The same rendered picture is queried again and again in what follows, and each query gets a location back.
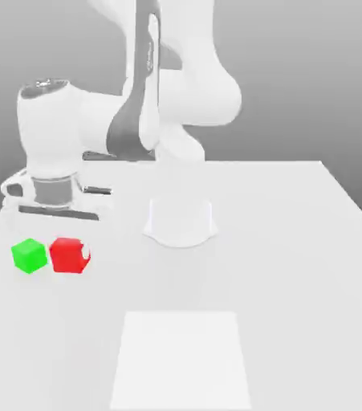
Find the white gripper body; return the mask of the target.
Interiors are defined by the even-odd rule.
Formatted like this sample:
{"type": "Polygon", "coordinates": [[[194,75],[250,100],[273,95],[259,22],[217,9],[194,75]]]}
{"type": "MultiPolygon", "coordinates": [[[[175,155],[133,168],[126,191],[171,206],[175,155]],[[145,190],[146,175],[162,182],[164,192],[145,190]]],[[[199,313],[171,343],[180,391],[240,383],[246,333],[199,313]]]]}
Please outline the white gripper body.
{"type": "Polygon", "coordinates": [[[92,212],[18,205],[13,212],[13,229],[19,234],[90,234],[102,231],[104,224],[92,212]]]}

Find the small red cube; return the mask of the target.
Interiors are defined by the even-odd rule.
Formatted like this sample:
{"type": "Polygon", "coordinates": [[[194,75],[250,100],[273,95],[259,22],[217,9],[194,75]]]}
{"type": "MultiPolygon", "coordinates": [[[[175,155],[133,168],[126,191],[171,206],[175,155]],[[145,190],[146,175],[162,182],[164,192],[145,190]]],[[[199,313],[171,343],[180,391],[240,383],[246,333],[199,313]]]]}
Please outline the small red cube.
{"type": "Polygon", "coordinates": [[[54,272],[82,274],[91,260],[91,252],[83,252],[84,244],[78,238],[57,238],[49,247],[54,272]]]}

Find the small green cube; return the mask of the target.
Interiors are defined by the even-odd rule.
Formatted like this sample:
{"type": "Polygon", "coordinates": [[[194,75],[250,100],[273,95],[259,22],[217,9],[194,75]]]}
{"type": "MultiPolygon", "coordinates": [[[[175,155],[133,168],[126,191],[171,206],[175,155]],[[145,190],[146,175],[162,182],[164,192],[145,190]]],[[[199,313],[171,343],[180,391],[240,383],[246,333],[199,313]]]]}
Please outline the small green cube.
{"type": "Polygon", "coordinates": [[[13,245],[11,253],[14,265],[29,275],[47,265],[45,246],[33,238],[28,238],[13,245]]]}

